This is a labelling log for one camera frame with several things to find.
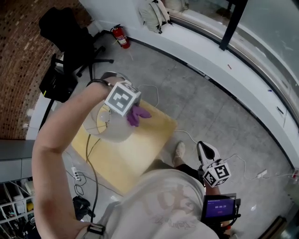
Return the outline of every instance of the concrete floor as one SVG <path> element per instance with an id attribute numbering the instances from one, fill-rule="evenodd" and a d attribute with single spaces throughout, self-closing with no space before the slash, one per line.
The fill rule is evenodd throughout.
<path id="1" fill-rule="evenodd" d="M 247 162 L 246 177 L 253 178 L 264 169 L 266 176 L 291 172 L 291 167 L 279 147 L 259 123 L 226 93 L 207 81 L 201 75 L 180 63 L 152 49 L 132 42 L 129 49 L 122 49 L 112 36 L 102 37 L 96 46 L 103 44 L 106 52 L 98 58 L 112 58 L 114 64 L 94 65 L 94 75 L 99 78 L 105 71 L 125 74 L 135 86 L 152 84 L 158 87 L 160 103 L 157 108 L 178 122 L 178 129 L 186 130 L 196 140 L 203 140 L 216 146 L 222 158 L 238 154 Z M 73 95 L 80 92 L 89 81 L 88 70 L 78 79 Z M 142 98 L 152 105 L 157 104 L 154 87 L 142 86 Z M 195 144 L 183 132 L 175 132 L 161 152 L 163 160 L 171 164 L 175 145 L 179 140 L 186 144 L 184 161 L 197 169 L 199 166 Z M 74 164 L 91 178 L 91 168 L 69 147 L 70 155 L 64 154 L 66 168 L 71 172 Z M 233 157 L 228 161 L 232 176 L 222 186 L 221 193 L 237 193 L 242 200 L 241 218 L 233 229 L 241 239 L 256 239 L 278 216 L 284 216 L 292 202 L 283 188 L 288 178 L 274 177 L 269 180 L 247 180 L 244 178 L 244 164 Z M 72 177 L 68 174 L 72 196 L 75 196 Z M 99 182 L 112 188 L 99 176 Z M 82 186 L 83 197 L 93 204 L 95 183 L 87 179 Z M 95 222 L 101 217 L 110 202 L 121 197 L 100 186 L 96 206 Z"/>

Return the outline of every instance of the small monitor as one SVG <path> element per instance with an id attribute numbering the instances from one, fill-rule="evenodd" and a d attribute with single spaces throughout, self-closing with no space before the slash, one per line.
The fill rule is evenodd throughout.
<path id="1" fill-rule="evenodd" d="M 236 194 L 206 195 L 201 215 L 202 222 L 223 222 L 235 217 Z"/>

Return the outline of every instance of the brick wall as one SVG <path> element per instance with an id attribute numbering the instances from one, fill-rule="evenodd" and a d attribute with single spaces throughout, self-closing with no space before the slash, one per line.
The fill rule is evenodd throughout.
<path id="1" fill-rule="evenodd" d="M 57 47 L 38 21 L 51 7 L 71 7 L 81 27 L 91 18 L 78 0 L 0 0 L 0 139 L 25 139 L 27 115 Z"/>

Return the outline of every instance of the power cord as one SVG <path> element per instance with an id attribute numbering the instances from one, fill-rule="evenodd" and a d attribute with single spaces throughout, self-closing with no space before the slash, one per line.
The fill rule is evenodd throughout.
<path id="1" fill-rule="evenodd" d="M 93 203 L 93 209 L 92 209 L 92 216 L 91 216 L 91 220 L 90 222 L 92 223 L 93 222 L 93 216 L 94 216 L 94 210 L 95 210 L 95 206 L 97 204 L 97 201 L 98 201 L 98 193 L 99 193 L 99 182 L 98 182 L 98 177 L 97 177 L 97 173 L 93 167 L 93 164 L 89 161 L 89 158 L 88 158 L 88 143 L 89 143 L 89 140 L 90 140 L 90 136 L 91 135 L 88 135 L 88 138 L 87 138 L 87 143 L 86 143 L 86 151 L 85 151 L 85 155 L 86 155 L 86 162 L 88 162 L 90 164 L 90 166 L 92 167 L 93 169 L 93 173 L 94 173 L 94 176 L 95 176 L 95 182 L 96 182 L 96 191 L 95 191 L 95 199 L 94 199 L 94 203 Z"/>
<path id="2" fill-rule="evenodd" d="M 158 103 L 156 104 L 155 107 L 157 107 L 158 104 L 159 104 L 159 92 L 158 92 L 158 88 L 157 88 L 155 85 L 152 85 L 152 84 L 141 84 L 140 86 L 153 86 L 153 87 L 156 88 L 156 90 L 157 90 L 157 101 L 158 101 Z M 191 139 L 195 144 L 197 144 L 197 142 L 192 138 L 192 136 L 191 136 L 187 131 L 185 131 L 185 130 L 178 130 L 178 129 L 175 129 L 175 131 L 177 131 L 177 132 L 184 132 L 184 133 L 188 134 L 189 137 L 190 137 L 190 139 Z M 256 179 L 259 179 L 259 178 L 261 178 L 261 179 L 270 179 L 270 178 L 273 178 L 273 177 L 282 177 L 282 176 L 287 176 L 287 175 L 294 175 L 294 174 L 282 174 L 282 175 L 274 175 L 274 176 L 270 176 L 270 177 L 264 177 L 264 173 L 263 173 L 263 172 L 266 171 L 266 170 L 264 170 L 262 173 L 257 174 L 257 176 L 254 177 L 254 178 L 247 178 L 247 177 L 245 176 L 245 173 L 246 173 L 246 161 L 243 160 L 238 154 L 233 154 L 233 155 L 231 155 L 230 157 L 228 157 L 227 159 L 225 159 L 224 161 L 226 161 L 226 160 L 228 160 L 228 159 L 230 159 L 230 158 L 232 158 L 232 157 L 234 157 L 234 156 L 237 156 L 238 159 L 240 159 L 240 160 L 242 160 L 242 161 L 244 162 L 244 178 L 246 178 L 246 179 L 248 179 L 248 180 L 256 180 Z"/>
<path id="3" fill-rule="evenodd" d="M 100 139 L 98 139 L 98 140 L 94 143 L 94 145 L 92 146 L 91 150 L 89 151 L 88 157 L 89 157 L 89 155 L 92 153 L 92 150 L 93 150 L 94 146 L 95 146 L 99 141 L 100 141 Z"/>
<path id="4" fill-rule="evenodd" d="M 67 172 L 67 173 L 74 179 L 74 176 L 73 176 L 69 171 L 66 170 L 66 172 Z M 82 173 L 81 170 L 78 170 L 78 172 L 80 172 L 80 173 L 78 173 L 78 176 L 83 176 L 85 180 L 86 180 L 86 179 L 89 179 L 89 180 L 91 180 L 91 181 L 96 182 L 94 179 L 92 179 L 92 178 L 86 176 L 84 173 Z M 80 194 L 80 193 L 77 194 L 77 191 L 76 191 L 76 189 L 75 189 L 75 193 L 77 194 L 77 196 L 80 196 L 80 195 L 82 196 L 82 195 L 84 195 L 84 191 L 83 191 L 82 186 L 85 185 L 85 184 L 86 184 L 86 182 L 84 182 L 84 183 L 81 184 L 81 185 L 78 184 L 78 183 L 74 183 L 74 186 L 81 188 L 81 190 L 82 190 L 82 192 L 83 192 L 82 194 Z M 115 193 L 115 194 L 117 194 L 117 195 L 123 197 L 123 195 L 119 194 L 118 192 L 114 191 L 113 189 L 110 189 L 110 188 L 106 187 L 105 185 L 103 185 L 103 184 L 101 184 L 101 183 L 98 183 L 98 185 L 100 185 L 100 186 L 102 186 L 102 187 L 104 187 L 104 188 L 106 188 L 106 189 L 112 191 L 113 193 Z"/>

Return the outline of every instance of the black strap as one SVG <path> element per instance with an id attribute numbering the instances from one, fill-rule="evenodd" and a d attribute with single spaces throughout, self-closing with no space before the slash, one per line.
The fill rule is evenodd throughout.
<path id="1" fill-rule="evenodd" d="M 93 80 L 91 80 L 90 82 L 88 82 L 87 86 L 89 86 L 91 83 L 94 83 L 94 82 L 104 84 L 105 86 L 109 86 L 111 88 L 114 87 L 114 85 L 110 84 L 108 81 L 106 81 L 106 80 L 100 80 L 100 79 L 93 79 Z"/>
<path id="2" fill-rule="evenodd" d="M 46 109 L 46 112 L 45 112 L 45 114 L 44 114 L 44 116 L 43 116 L 43 119 L 42 119 L 42 122 L 41 122 L 41 126 L 39 126 L 39 130 L 38 130 L 38 131 L 41 130 L 42 126 L 43 126 L 44 123 L 46 122 L 47 117 L 48 117 L 49 112 L 50 112 L 50 109 L 52 108 L 52 105 L 54 104 L 54 101 L 55 101 L 54 99 L 51 99 L 51 101 L 49 102 L 48 107 L 47 107 L 47 109 Z"/>

